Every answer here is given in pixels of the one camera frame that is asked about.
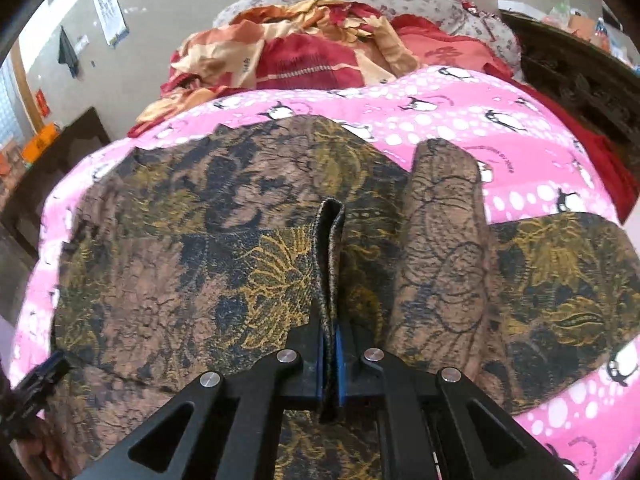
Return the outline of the person's left hand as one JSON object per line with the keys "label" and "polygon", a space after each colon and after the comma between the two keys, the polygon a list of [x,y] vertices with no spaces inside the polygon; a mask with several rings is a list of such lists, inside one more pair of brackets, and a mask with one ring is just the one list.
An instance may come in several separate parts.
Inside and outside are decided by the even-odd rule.
{"label": "person's left hand", "polygon": [[68,479],[70,471],[53,430],[37,418],[16,440],[12,448],[32,480]]}

